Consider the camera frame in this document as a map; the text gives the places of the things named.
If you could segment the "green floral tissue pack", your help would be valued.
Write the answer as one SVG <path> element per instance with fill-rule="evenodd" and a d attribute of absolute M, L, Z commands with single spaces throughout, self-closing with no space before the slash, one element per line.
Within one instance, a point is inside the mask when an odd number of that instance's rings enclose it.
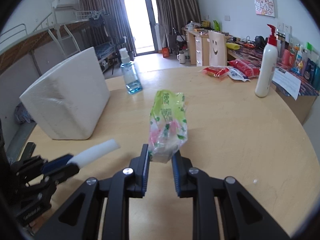
<path fill-rule="evenodd" d="M 188 140 L 183 93 L 159 90 L 150 112 L 148 154 L 150 160 L 167 163 Z"/>

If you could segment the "blue plaid quilt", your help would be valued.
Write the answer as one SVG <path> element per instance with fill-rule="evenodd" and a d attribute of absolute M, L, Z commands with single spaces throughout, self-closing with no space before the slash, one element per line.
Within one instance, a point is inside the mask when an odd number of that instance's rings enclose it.
<path fill-rule="evenodd" d="M 31 124 L 32 122 L 35 122 L 35 120 L 32 118 L 32 116 L 29 114 L 29 112 L 26 110 L 25 106 L 21 102 L 15 107 L 14 119 L 15 122 L 18 124 Z"/>

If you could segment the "white styrofoam box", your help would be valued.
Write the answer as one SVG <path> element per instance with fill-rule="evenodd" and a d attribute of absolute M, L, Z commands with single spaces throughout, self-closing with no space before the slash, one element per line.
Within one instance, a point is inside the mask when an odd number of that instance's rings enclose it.
<path fill-rule="evenodd" d="M 39 127 L 53 140 L 88 139 L 110 98 L 94 48 L 60 62 L 20 96 Z"/>

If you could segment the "metal bunk bed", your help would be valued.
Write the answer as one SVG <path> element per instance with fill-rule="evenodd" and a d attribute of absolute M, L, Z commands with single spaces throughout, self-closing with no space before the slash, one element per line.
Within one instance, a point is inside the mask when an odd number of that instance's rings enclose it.
<path fill-rule="evenodd" d="M 74 36 L 74 33 L 81 35 L 84 46 L 94 47 L 98 61 L 112 63 L 109 60 L 114 52 L 114 43 L 103 31 L 102 37 L 107 41 L 95 45 L 93 33 L 104 22 L 100 18 L 99 11 L 81 11 L 78 9 L 54 9 L 38 23 L 32 31 L 27 31 L 27 26 L 20 23 L 1 33 L 1 73 L 4 73 L 15 62 L 30 54 L 45 44 L 54 42 L 57 45 L 63 58 L 71 57 L 82 49 Z"/>

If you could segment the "white red snack packet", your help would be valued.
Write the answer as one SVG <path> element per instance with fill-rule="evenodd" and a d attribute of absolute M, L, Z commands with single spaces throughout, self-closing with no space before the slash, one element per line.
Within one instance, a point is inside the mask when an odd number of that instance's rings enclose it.
<path fill-rule="evenodd" d="M 250 81 L 250 79 L 236 68 L 228 68 L 228 76 L 234 81 Z"/>

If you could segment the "black folding chair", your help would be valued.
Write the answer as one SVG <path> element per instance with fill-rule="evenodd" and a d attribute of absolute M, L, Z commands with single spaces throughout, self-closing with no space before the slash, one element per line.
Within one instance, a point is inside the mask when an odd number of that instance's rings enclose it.
<path fill-rule="evenodd" d="M 118 42 L 114 45 L 114 52 L 112 53 L 109 60 L 118 60 L 120 61 L 121 55 L 120 55 L 120 49 L 127 48 L 127 37 L 123 36 L 122 38 L 118 39 Z"/>

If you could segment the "white thermos jug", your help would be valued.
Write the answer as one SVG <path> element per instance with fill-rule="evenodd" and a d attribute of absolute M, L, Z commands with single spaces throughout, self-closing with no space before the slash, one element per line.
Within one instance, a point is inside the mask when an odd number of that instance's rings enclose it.
<path fill-rule="evenodd" d="M 185 64 L 186 63 L 185 54 L 184 54 L 183 50 L 179 51 L 179 53 L 177 55 L 177 59 L 178 59 L 180 64 Z"/>

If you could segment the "large red snack bag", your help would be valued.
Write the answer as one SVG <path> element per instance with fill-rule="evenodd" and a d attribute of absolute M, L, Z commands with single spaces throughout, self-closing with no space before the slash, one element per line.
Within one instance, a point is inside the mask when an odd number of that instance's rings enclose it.
<path fill-rule="evenodd" d="M 235 59 L 235 60 L 229 61 L 228 64 L 238 69 L 249 79 L 258 77 L 260 74 L 260 68 L 254 66 L 253 64 L 251 64 L 249 61 L 246 61 L 246 60 Z"/>

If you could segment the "orange bag on floor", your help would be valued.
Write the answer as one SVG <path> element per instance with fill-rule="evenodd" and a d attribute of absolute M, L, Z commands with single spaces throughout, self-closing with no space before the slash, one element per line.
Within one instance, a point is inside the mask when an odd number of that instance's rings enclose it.
<path fill-rule="evenodd" d="M 170 50 L 168 47 L 162 48 L 162 56 L 163 58 L 169 58 L 170 57 Z"/>

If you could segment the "smiley face wooden chair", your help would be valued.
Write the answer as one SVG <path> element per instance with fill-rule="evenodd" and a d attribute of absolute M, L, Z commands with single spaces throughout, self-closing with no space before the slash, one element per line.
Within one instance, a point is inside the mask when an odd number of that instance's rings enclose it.
<path fill-rule="evenodd" d="M 208 32 L 210 66 L 227 66 L 226 37 L 215 31 Z"/>

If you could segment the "white lotion pump bottle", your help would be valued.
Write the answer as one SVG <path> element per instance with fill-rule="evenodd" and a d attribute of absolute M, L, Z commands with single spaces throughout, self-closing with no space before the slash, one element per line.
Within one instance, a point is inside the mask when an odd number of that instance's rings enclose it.
<path fill-rule="evenodd" d="M 255 88 L 255 94 L 260 98 L 266 97 L 269 93 L 278 58 L 276 28 L 271 24 L 268 24 L 268 26 L 271 29 L 271 33 L 263 51 L 260 73 Z"/>

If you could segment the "light wooden desk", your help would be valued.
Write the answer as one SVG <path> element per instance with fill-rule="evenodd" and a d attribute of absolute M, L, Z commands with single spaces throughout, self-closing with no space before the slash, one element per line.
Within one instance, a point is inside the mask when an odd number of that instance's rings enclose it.
<path fill-rule="evenodd" d="M 189 60 L 192 66 L 209 66 L 210 64 L 210 41 L 207 29 L 189 30 L 187 27 L 182 28 L 187 41 L 189 50 Z"/>

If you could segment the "white paper sheet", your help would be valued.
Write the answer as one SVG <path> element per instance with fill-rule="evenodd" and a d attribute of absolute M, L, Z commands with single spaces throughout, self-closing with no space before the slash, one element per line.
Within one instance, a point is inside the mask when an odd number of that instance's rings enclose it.
<path fill-rule="evenodd" d="M 301 81 L 294 75 L 283 70 L 282 68 L 276 67 L 272 82 L 275 85 L 279 85 L 288 94 L 290 94 L 295 100 L 297 100 L 300 91 Z"/>

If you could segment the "yellow bottle on desk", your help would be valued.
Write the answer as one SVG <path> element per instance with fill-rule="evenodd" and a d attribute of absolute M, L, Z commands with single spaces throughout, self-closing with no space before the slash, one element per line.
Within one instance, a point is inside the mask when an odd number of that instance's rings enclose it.
<path fill-rule="evenodd" d="M 231 49 L 231 50 L 239 50 L 240 49 L 240 45 L 239 44 L 232 43 L 232 42 L 227 42 L 226 43 L 226 47 L 228 49 Z"/>

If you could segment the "black headphones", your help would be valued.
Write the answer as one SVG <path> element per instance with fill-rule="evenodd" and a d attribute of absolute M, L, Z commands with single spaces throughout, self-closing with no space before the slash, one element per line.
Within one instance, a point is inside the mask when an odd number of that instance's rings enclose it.
<path fill-rule="evenodd" d="M 263 50 L 265 48 L 265 46 L 267 45 L 267 41 L 268 41 L 268 38 L 264 38 L 262 36 L 256 36 L 254 38 L 254 46 L 257 49 Z"/>

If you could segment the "white air conditioner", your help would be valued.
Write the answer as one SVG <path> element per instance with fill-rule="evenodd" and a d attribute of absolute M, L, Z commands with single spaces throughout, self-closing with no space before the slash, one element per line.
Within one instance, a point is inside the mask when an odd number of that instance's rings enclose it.
<path fill-rule="evenodd" d="M 52 2 L 52 7 L 54 9 L 75 9 L 76 0 L 54 0 Z"/>

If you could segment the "left brown curtain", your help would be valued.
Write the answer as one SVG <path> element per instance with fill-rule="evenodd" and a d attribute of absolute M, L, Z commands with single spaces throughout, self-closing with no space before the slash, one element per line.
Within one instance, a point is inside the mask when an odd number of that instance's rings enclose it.
<path fill-rule="evenodd" d="M 107 31 L 107 36 L 114 44 L 120 43 L 120 40 L 126 37 L 127 50 L 136 55 L 137 51 L 123 0 L 79 0 L 79 3 L 82 11 L 101 12 L 100 18 L 104 26 L 93 33 L 95 45 L 107 41 L 106 37 L 101 36 L 103 31 Z"/>

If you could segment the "brown curtain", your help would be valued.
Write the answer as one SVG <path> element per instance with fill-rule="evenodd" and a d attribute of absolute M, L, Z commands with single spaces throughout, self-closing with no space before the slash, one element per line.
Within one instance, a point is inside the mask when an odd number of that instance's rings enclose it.
<path fill-rule="evenodd" d="M 181 30 L 190 22 L 201 22 L 197 0 L 156 0 L 161 45 L 169 45 L 173 29 Z"/>
<path fill-rule="evenodd" d="M 123 0 L 79 0 L 79 3 L 82 11 L 101 12 L 100 18 L 104 26 L 93 33 L 95 45 L 107 41 L 106 37 L 101 36 L 103 31 L 107 31 L 107 36 L 114 44 L 120 43 L 120 40 L 126 37 L 127 50 L 136 55 L 137 51 Z"/>

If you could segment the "right brown curtain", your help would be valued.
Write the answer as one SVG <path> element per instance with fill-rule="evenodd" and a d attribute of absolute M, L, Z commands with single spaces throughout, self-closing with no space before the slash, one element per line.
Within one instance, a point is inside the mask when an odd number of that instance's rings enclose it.
<path fill-rule="evenodd" d="M 169 45 L 173 29 L 181 30 L 190 22 L 201 22 L 197 0 L 156 0 L 161 45 Z"/>

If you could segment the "glass balcony door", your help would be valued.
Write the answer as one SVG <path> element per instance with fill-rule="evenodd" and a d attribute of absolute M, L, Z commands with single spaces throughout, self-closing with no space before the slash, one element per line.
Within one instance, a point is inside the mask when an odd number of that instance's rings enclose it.
<path fill-rule="evenodd" d="M 158 11 L 156 0 L 123 0 L 137 55 L 156 53 Z"/>

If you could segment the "pink cartoon wall picture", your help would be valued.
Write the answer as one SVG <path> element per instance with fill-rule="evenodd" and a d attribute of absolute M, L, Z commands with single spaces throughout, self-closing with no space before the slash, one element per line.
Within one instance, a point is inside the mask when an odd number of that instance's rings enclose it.
<path fill-rule="evenodd" d="M 274 0 L 254 0 L 254 6 L 256 15 L 276 17 Z"/>

